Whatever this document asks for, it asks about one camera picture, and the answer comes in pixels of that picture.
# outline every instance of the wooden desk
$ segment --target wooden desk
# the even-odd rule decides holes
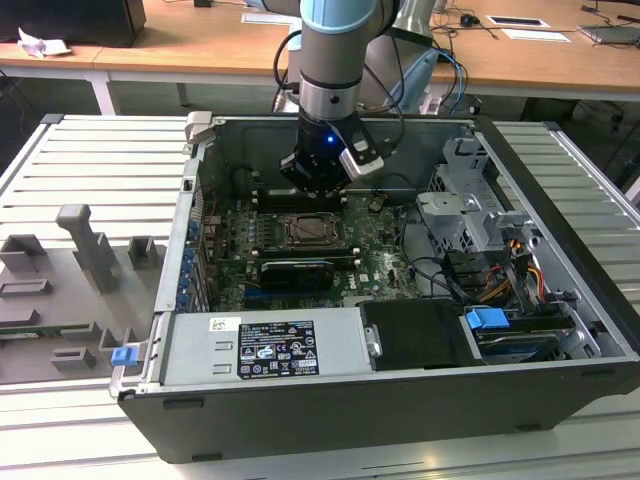
[[[485,26],[485,15],[538,17],[551,29],[575,30],[578,25],[600,24],[602,19],[580,11],[582,0],[456,0],[472,8]],[[103,114],[118,112],[113,81],[179,84],[274,85],[273,55],[288,27],[243,24],[242,6],[194,8],[190,0],[165,3],[145,0],[146,29],[134,48],[72,46],[75,54],[38,60],[15,45],[0,44],[0,68],[7,75],[84,79],[91,82]],[[618,14],[638,16],[638,7],[600,3],[600,10],[618,23]],[[439,23],[458,24],[460,12],[435,15]],[[469,71],[467,92],[487,95],[640,101],[640,51],[628,47],[593,47],[579,32],[565,33],[571,43],[511,40],[500,30],[494,40],[484,30],[460,31],[453,39],[458,59]],[[448,40],[436,39],[443,48]],[[441,95],[453,81],[450,66],[436,67],[433,95]]]
[[[147,23],[135,47],[103,48],[96,69],[270,76],[273,55],[289,32],[282,25],[241,23],[251,11],[242,6],[194,8],[191,1],[162,0],[144,6]]]
[[[604,25],[604,20],[580,10],[587,0],[457,0],[461,9],[471,8],[482,24],[496,27],[486,15],[540,18],[550,25],[540,30],[575,30],[578,25]],[[613,24],[623,23],[617,15],[640,16],[640,8],[600,2],[600,13]],[[434,15],[432,27],[453,24],[460,27],[460,12]],[[571,43],[511,40],[492,30],[494,40],[482,29],[461,30],[453,39],[457,59],[469,71],[468,92],[493,95],[635,99],[640,100],[640,50],[633,47],[596,46],[581,32],[563,33]],[[435,38],[442,48],[449,41],[442,33]],[[438,65],[434,84],[450,84],[450,66]]]

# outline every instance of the gray plastic part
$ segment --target gray plastic part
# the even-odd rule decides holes
[[[51,284],[46,278],[0,283],[0,298],[47,295],[49,292],[51,292]]]
[[[89,225],[90,216],[89,205],[63,205],[58,212],[56,223],[71,234],[82,264],[100,293],[108,293],[114,289],[116,281],[111,274],[110,262],[103,254],[104,246],[100,247]]]
[[[111,245],[109,244],[109,239],[102,232],[94,233],[94,236],[96,237],[96,242],[98,242],[98,248],[100,249],[100,255],[104,259],[105,263],[109,267],[113,266],[113,262],[115,262],[116,256],[113,253],[113,249],[111,248]],[[78,262],[78,265],[80,265],[80,268],[82,270],[86,270],[87,267],[84,264],[84,262],[82,261],[82,255],[80,255],[80,252],[78,252],[77,250],[74,250],[73,256],[76,257],[76,261]]]
[[[209,126],[213,119],[212,112],[191,112],[187,116],[187,124],[184,127],[184,134],[187,143],[190,145],[199,143],[212,135]]]
[[[40,120],[40,125],[57,125],[64,118],[64,113],[47,113],[42,120]]]
[[[158,251],[153,237],[133,237],[127,253],[134,270],[158,267]]]
[[[35,235],[9,235],[0,248],[0,260],[11,273],[35,272],[31,257],[43,254]]]
[[[138,337],[136,333],[133,331],[131,327],[127,328],[124,332],[124,340],[122,344],[125,345],[127,343],[136,343],[138,341]]]
[[[34,310],[12,310],[0,317],[0,328],[25,327],[35,325],[40,321],[40,314]]]
[[[97,323],[92,322],[88,327],[62,330],[62,337],[67,341],[97,341],[102,338],[102,330]]]
[[[96,364],[95,357],[86,347],[57,348],[50,361],[60,371],[90,370]]]
[[[100,338],[100,345],[98,345],[98,351],[107,360],[111,360],[113,351],[120,346],[120,343],[115,339],[113,333],[108,328],[102,331],[102,338]]]

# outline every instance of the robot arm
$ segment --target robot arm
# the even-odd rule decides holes
[[[331,196],[384,166],[388,142],[376,145],[356,113],[367,45],[391,27],[401,0],[251,0],[302,18],[300,113],[294,152],[281,171],[311,196]]]

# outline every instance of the floor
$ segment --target floor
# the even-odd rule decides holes
[[[7,85],[0,97],[1,169],[11,162],[44,113],[99,113],[87,82],[48,79],[17,82],[18,90]],[[192,105],[184,108],[179,105],[178,92],[172,84],[118,82],[115,86],[125,115],[185,115],[191,110],[212,110],[221,114],[267,113],[273,96],[270,87],[189,85]],[[518,120],[525,104],[525,99],[514,97],[481,97],[480,100],[481,112],[496,120]],[[463,105],[473,101],[474,98],[468,96]],[[601,102],[580,102],[574,109],[573,118],[562,124],[563,130],[600,167],[640,118],[640,104],[619,105],[624,111],[624,119],[617,132],[612,131],[613,108]],[[544,101],[537,107],[537,119],[557,120],[562,113],[560,110],[566,109],[566,102]],[[607,173],[615,175],[638,151],[640,129],[620,149]]]

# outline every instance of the power supply label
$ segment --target power supply label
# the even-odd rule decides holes
[[[312,321],[240,324],[238,376],[243,380],[319,373]]]

